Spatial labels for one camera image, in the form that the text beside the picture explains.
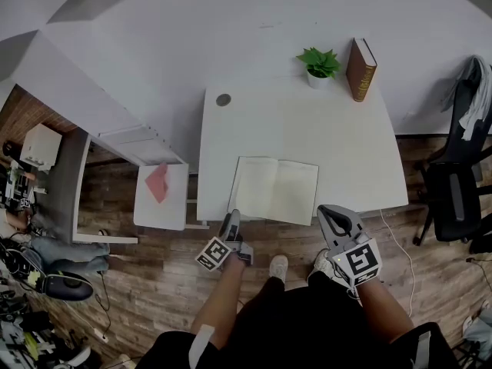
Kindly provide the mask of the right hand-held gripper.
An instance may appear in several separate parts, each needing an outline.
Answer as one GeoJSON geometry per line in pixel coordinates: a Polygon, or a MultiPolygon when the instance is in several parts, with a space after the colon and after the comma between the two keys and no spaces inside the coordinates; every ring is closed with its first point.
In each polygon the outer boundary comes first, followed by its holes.
{"type": "Polygon", "coordinates": [[[317,217],[328,248],[327,259],[350,288],[380,274],[382,261],[376,240],[363,231],[356,212],[323,204],[317,207],[317,217]]]}

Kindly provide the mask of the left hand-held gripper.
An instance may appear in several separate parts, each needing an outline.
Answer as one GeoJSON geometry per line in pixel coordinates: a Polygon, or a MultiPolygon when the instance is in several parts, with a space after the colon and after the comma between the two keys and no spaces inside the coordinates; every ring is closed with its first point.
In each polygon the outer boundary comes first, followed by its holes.
{"type": "Polygon", "coordinates": [[[218,236],[213,237],[197,255],[195,261],[207,271],[223,268],[223,263],[231,254],[247,266],[254,263],[254,251],[240,234],[241,212],[234,209],[224,217],[218,236]]]}

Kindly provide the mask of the blue notebook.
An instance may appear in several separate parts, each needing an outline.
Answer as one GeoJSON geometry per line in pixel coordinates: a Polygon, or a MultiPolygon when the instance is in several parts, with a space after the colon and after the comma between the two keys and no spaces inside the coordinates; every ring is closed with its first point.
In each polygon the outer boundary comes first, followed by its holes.
{"type": "Polygon", "coordinates": [[[268,157],[240,157],[228,203],[246,218],[308,226],[313,217],[317,165],[268,157]]]}

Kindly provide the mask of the person's left forearm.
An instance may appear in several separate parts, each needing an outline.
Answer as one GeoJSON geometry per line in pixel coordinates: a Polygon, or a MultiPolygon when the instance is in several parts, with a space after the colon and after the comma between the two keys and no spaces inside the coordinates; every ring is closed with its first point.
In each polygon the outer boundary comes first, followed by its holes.
{"type": "Polygon", "coordinates": [[[198,312],[191,326],[197,334],[203,325],[214,328],[210,342],[222,349],[228,342],[237,316],[238,299],[246,264],[235,253],[230,254],[214,290],[198,312]]]}

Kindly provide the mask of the person's right forearm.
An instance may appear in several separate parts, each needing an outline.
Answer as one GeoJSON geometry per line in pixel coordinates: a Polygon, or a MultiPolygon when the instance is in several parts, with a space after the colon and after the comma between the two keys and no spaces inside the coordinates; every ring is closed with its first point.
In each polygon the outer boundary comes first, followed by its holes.
{"type": "Polygon", "coordinates": [[[378,278],[359,284],[357,293],[369,327],[382,341],[390,344],[414,329],[411,318],[378,278]]]}

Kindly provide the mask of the person's right white shoe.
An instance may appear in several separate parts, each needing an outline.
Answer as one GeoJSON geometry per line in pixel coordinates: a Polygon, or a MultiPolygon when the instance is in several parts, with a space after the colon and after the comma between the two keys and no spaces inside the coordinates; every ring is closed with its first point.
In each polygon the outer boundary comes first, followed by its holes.
{"type": "Polygon", "coordinates": [[[329,250],[323,249],[320,251],[314,261],[314,266],[307,279],[317,272],[326,275],[330,280],[334,277],[334,269],[332,263],[328,259],[329,250]]]}

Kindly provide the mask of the person's white shoe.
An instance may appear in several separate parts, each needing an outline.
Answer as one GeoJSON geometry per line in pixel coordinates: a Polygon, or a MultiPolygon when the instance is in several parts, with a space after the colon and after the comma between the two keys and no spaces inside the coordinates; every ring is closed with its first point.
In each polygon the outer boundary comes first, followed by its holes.
{"type": "Polygon", "coordinates": [[[285,255],[279,254],[271,259],[269,266],[269,277],[277,278],[283,284],[285,283],[288,272],[288,258],[285,255]]]}
{"type": "Polygon", "coordinates": [[[320,251],[314,261],[314,266],[307,279],[317,272],[326,275],[330,280],[334,277],[334,269],[332,263],[328,259],[329,250],[323,249],[320,251]]]}

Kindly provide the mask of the person's left white shoe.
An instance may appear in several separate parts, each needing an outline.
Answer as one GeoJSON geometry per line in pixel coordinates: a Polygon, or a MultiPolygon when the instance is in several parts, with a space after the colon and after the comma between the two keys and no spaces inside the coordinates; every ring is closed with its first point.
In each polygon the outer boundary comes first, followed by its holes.
{"type": "Polygon", "coordinates": [[[271,259],[269,266],[269,277],[277,278],[283,284],[285,283],[288,272],[288,258],[285,255],[279,254],[271,259]]]}

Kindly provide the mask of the pink paper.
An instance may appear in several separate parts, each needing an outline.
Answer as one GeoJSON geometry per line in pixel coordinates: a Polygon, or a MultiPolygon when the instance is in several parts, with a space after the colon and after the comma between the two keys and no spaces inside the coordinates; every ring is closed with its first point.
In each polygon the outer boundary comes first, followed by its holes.
{"type": "Polygon", "coordinates": [[[165,200],[168,192],[168,184],[166,181],[167,173],[168,165],[166,163],[162,163],[155,167],[155,169],[145,179],[145,184],[158,204],[165,200]]]}

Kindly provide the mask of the white desk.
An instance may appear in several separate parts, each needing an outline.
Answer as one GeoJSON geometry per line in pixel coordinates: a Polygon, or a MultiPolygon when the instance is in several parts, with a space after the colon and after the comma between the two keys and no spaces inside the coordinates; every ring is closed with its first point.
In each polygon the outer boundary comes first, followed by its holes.
{"type": "Polygon", "coordinates": [[[317,165],[316,204],[357,212],[408,203],[397,141],[377,87],[362,102],[344,78],[324,90],[305,78],[222,82],[204,97],[197,218],[220,221],[228,208],[240,157],[317,165]],[[219,107],[227,93],[231,102],[219,107]]]}

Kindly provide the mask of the person's black clothing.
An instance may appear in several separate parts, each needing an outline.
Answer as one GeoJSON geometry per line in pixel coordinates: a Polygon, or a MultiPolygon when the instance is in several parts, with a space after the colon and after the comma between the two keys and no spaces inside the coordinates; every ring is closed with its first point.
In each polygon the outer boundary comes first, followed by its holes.
{"type": "Polygon", "coordinates": [[[240,310],[227,344],[208,344],[195,367],[193,341],[188,332],[165,332],[136,369],[460,369],[436,323],[386,343],[369,327],[360,298],[321,272],[289,291],[268,280],[240,310]]]}

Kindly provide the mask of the white slatted shelf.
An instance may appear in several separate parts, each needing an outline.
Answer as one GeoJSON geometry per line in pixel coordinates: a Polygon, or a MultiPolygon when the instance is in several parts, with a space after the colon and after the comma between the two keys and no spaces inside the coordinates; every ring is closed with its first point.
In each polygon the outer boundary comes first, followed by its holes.
{"type": "Polygon", "coordinates": [[[98,139],[139,166],[185,164],[165,138],[147,125],[99,133],[98,139]]]}

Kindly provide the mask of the brown hardcover book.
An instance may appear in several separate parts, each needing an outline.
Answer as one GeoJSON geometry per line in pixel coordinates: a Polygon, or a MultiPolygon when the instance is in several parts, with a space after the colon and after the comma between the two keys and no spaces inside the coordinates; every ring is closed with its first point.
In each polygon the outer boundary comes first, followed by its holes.
{"type": "Polygon", "coordinates": [[[347,63],[346,78],[353,99],[362,102],[377,69],[376,59],[364,38],[353,38],[347,63]]]}

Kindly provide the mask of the black rounded device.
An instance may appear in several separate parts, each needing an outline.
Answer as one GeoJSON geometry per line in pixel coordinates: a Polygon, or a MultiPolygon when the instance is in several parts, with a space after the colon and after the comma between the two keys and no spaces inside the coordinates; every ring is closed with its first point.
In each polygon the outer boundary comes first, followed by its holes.
{"type": "Polygon", "coordinates": [[[57,271],[45,276],[42,292],[61,301],[85,301],[93,295],[94,288],[77,274],[57,271]]]}

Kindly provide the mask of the grey cloth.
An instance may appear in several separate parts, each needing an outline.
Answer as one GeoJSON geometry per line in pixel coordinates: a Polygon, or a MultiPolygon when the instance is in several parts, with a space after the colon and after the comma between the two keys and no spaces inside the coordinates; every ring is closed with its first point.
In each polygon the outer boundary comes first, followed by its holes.
{"type": "Polygon", "coordinates": [[[477,122],[485,121],[492,105],[492,66],[483,57],[472,55],[456,77],[453,85],[446,90],[441,102],[442,112],[454,107],[454,98],[457,95],[457,86],[460,81],[471,80],[471,75],[477,68],[480,75],[478,87],[472,97],[470,106],[464,115],[459,119],[459,125],[464,129],[462,139],[470,141],[472,139],[474,127],[477,122]]]}

